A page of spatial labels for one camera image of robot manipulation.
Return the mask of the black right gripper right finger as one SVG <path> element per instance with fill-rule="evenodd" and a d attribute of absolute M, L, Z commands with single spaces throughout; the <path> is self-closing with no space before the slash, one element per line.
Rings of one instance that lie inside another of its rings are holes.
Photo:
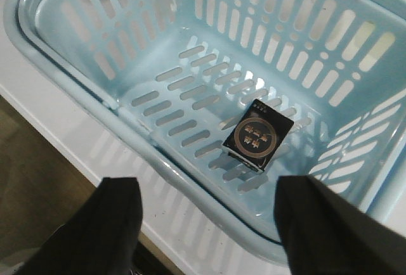
<path fill-rule="evenodd" d="M 405 238 L 312 176 L 280 176 L 273 214 L 292 274 L 405 274 Z"/>

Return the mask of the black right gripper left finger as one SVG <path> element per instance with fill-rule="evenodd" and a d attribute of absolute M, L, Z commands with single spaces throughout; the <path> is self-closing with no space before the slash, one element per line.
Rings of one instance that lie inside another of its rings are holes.
<path fill-rule="evenodd" d="M 130 274 L 142 224 L 135 177 L 102 179 L 17 274 Z"/>

